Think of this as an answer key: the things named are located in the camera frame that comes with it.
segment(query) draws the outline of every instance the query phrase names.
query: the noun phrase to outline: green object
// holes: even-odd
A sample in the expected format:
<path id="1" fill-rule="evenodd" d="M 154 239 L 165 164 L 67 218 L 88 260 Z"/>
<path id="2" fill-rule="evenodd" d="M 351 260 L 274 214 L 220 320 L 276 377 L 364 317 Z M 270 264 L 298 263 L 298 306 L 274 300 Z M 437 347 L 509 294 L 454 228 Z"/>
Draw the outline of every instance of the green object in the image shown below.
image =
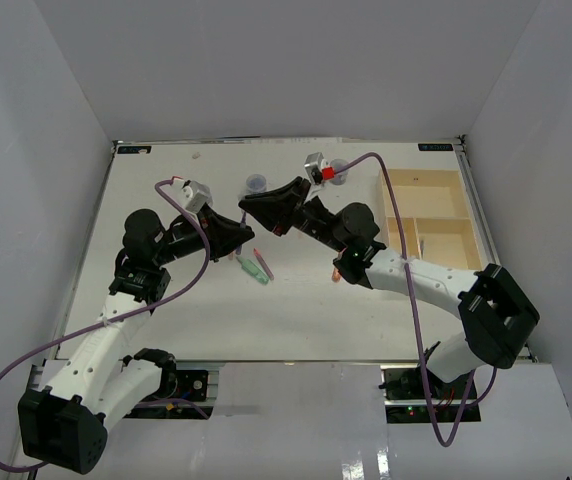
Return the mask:
<path id="1" fill-rule="evenodd" d="M 237 261 L 241 263 L 242 270 L 248 273 L 251 277 L 254 277 L 255 280 L 257 280 L 262 285 L 266 285 L 268 283 L 268 275 L 266 275 L 261 268 L 255 265 L 255 262 L 253 262 L 250 258 L 240 257 L 239 255 L 237 255 L 235 258 L 237 258 Z"/>

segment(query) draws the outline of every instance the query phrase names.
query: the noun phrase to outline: black label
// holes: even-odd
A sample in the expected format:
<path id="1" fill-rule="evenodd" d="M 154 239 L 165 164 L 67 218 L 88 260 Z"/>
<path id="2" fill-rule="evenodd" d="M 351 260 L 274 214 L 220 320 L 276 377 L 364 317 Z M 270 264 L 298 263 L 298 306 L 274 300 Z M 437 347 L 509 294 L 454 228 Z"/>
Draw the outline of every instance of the black label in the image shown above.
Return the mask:
<path id="1" fill-rule="evenodd" d="M 150 145 L 135 145 L 135 146 L 122 146 L 117 148 L 117 153 L 150 153 L 153 149 Z"/>
<path id="2" fill-rule="evenodd" d="M 450 143 L 418 143 L 420 152 L 452 152 L 453 145 Z"/>

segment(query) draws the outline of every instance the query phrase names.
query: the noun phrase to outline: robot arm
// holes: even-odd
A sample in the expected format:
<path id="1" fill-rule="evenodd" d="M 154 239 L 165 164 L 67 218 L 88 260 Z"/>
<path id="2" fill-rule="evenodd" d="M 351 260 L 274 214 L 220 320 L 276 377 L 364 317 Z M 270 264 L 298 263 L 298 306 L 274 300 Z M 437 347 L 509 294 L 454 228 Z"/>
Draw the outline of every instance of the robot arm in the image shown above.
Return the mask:
<path id="1" fill-rule="evenodd" d="M 212 210 L 206 186 L 179 178 L 172 186 L 178 203 L 202 226 L 210 260 L 217 261 L 254 237 L 250 227 Z M 165 229 L 157 214 L 146 209 L 126 219 L 122 243 L 109 295 L 96 322 L 161 300 L 170 282 L 163 265 L 204 248 L 199 234 L 182 216 Z M 176 387 L 173 355 L 152 349 L 128 355 L 132 338 L 152 313 L 106 323 L 86 334 L 41 391 L 24 393 L 18 413 L 27 455 L 87 473 L 99 461 L 108 432 L 137 403 L 149 395 L 172 395 Z M 109 381 L 122 359 L 123 369 Z"/>
<path id="2" fill-rule="evenodd" d="M 351 203 L 333 214 L 318 197 L 309 199 L 312 184 L 332 178 L 332 171 L 320 154 L 309 156 L 305 167 L 310 181 L 297 177 L 280 189 L 246 196 L 239 206 L 278 236 L 295 227 L 338 252 L 333 264 L 351 284 L 408 294 L 404 264 L 411 262 L 416 297 L 463 324 L 462 333 L 427 351 L 434 382 L 450 383 L 484 364 L 513 365 L 539 314 L 506 269 L 489 264 L 474 272 L 402 258 L 375 241 L 379 227 L 367 205 Z"/>

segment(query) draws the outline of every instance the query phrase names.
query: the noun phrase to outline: red pen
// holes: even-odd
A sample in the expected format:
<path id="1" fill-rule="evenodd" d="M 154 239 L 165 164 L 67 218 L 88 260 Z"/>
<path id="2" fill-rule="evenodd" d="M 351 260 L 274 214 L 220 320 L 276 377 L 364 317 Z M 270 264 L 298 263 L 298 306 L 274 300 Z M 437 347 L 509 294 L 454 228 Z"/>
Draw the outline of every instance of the red pen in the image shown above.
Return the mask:
<path id="1" fill-rule="evenodd" d="M 268 268 L 268 265 L 266 264 L 266 260 L 264 260 L 264 257 L 262 257 L 262 254 L 259 253 L 259 250 L 257 250 L 256 248 L 253 248 L 253 253 L 255 254 L 255 258 L 257 259 L 259 264 L 264 269 L 264 272 L 266 273 L 266 275 L 268 275 L 268 278 L 270 278 L 271 280 L 275 280 L 275 276 L 273 275 L 273 272 L 271 272 L 270 268 Z"/>

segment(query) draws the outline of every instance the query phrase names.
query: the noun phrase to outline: white wall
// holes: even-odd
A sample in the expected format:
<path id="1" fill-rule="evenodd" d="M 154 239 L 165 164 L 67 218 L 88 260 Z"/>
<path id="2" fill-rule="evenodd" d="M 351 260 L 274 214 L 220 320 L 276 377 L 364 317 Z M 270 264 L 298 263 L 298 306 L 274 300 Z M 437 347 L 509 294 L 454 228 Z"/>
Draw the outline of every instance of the white wall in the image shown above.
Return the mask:
<path id="1" fill-rule="evenodd" d="M 0 370 L 52 338 L 109 160 L 110 144 L 33 1 L 0 1 Z M 0 386 L 4 461 L 28 370 Z"/>
<path id="2" fill-rule="evenodd" d="M 538 0 L 37 0 L 111 139 L 454 137 Z"/>
<path id="3" fill-rule="evenodd" d="M 539 6 L 469 143 L 500 257 L 542 316 L 532 345 L 572 414 L 572 2 Z"/>

